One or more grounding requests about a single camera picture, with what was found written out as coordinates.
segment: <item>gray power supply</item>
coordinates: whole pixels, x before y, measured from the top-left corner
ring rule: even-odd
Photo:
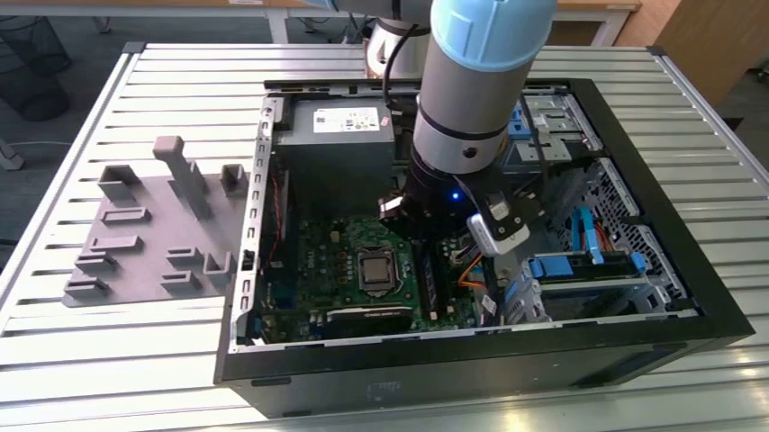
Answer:
[[[304,215],[376,214],[391,184],[393,135],[380,100],[296,101],[287,108],[276,149],[291,171]]]

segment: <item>open computer tower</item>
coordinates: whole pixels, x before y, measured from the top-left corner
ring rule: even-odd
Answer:
[[[527,81],[498,167],[542,211],[492,260],[384,226],[419,82],[398,112],[379,81],[265,87],[215,382],[268,418],[615,385],[753,333],[590,80]]]

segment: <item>white sticker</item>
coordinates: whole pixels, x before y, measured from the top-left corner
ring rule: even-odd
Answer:
[[[375,107],[331,108],[316,110],[312,118],[315,133],[373,132],[379,130],[379,113]]]
[[[496,303],[491,300],[491,297],[484,295],[480,304],[483,304],[483,309],[486,309],[491,315],[496,315]]]
[[[536,115],[534,117],[534,124],[536,126],[547,126],[547,120],[544,120],[544,115]]]

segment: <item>power supply label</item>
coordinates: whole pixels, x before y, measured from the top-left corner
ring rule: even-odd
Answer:
[[[379,113],[375,107],[321,109],[315,111],[312,124],[315,133],[375,132]]]

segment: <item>table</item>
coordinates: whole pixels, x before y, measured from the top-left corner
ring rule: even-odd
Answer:
[[[757,330],[734,346],[602,391],[259,423],[211,385],[221,297],[60,304],[104,165],[168,175],[152,142],[177,134],[204,174],[249,166],[263,80],[363,76],[352,45],[149,44],[122,54],[0,277],[0,430],[766,430],[769,175],[674,65],[643,49],[546,48],[531,76],[595,81]]]
[[[347,13],[312,7],[272,7],[269,4],[269,0],[0,0],[0,14],[261,17],[269,21],[273,43],[288,43],[288,18],[347,17]],[[559,0],[555,21],[600,23],[592,45],[610,47],[638,7],[638,0]]]

